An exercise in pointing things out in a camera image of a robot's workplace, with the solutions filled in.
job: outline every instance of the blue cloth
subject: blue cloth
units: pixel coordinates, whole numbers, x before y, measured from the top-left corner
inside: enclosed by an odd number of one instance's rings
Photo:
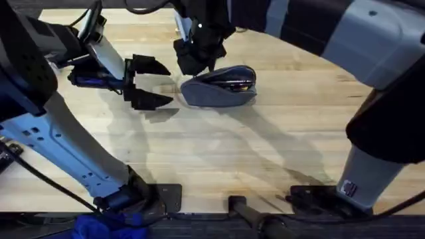
[[[75,222],[72,239],[144,239],[146,238],[146,228],[123,227],[115,220],[125,221],[124,215],[106,214],[111,219],[97,216],[79,216]],[[141,216],[132,216],[132,224],[140,225]]]

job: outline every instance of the gray pouch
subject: gray pouch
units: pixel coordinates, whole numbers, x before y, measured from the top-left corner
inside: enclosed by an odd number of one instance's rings
[[[213,82],[229,82],[231,80],[249,80],[253,82],[247,90],[235,92]],[[256,95],[256,74],[249,66],[233,66],[194,77],[181,85],[181,93],[190,106],[198,107],[234,107],[252,100]]]

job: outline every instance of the wooden tabletop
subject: wooden tabletop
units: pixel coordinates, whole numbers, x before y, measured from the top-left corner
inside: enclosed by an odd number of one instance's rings
[[[83,10],[45,10],[41,20],[69,24]],[[258,96],[229,109],[189,107],[179,93],[182,76],[173,50],[173,12],[137,16],[105,9],[105,35],[126,58],[155,56],[171,77],[138,76],[140,88],[174,97],[155,112],[137,112],[107,90],[77,88],[58,74],[59,92],[81,124],[148,183],[181,183],[182,212],[226,212],[229,195],[244,195],[262,212],[292,212],[276,198],[292,185],[334,185],[350,142],[345,126],[371,91],[339,67],[278,39],[235,33],[217,68],[247,64],[257,72]],[[89,202],[86,190],[52,163],[26,149],[37,169]],[[376,204],[383,211],[423,189],[425,164],[410,165]],[[0,175],[0,211],[86,209],[13,164]],[[424,214],[425,204],[403,214]]]

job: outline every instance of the black mount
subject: black mount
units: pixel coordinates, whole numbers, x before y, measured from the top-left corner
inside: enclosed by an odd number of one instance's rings
[[[364,212],[336,195],[335,186],[292,186],[285,200],[292,205],[295,214],[331,214],[344,219],[365,218],[373,214]]]
[[[97,207],[113,212],[143,212],[144,218],[180,211],[181,185],[147,184],[130,166],[128,170],[128,183],[112,195],[96,197],[93,203]]]

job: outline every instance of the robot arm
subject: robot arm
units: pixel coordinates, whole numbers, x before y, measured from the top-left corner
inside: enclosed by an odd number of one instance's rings
[[[198,74],[225,55],[234,27],[272,35],[344,68],[373,93],[347,126],[353,143],[336,187],[293,186],[294,206],[350,218],[366,216],[408,163],[425,159],[423,102],[425,6],[420,1],[182,1],[192,20],[175,42],[185,74]]]
[[[57,92],[56,76],[45,57],[84,54],[71,37],[74,30],[18,16],[6,1],[0,1],[0,12],[7,19],[0,27],[0,134],[31,147],[67,172],[102,210],[158,206],[157,187],[149,186],[131,167],[110,155],[80,125]],[[180,185],[172,186],[181,191]]]
[[[41,54],[58,68],[73,66],[68,79],[78,87],[104,88],[124,96],[135,110],[154,110],[173,99],[137,89],[138,74],[170,75],[154,57],[123,59],[103,35],[106,19],[102,2],[95,1],[82,16],[80,31],[73,26],[49,24],[18,15]]]

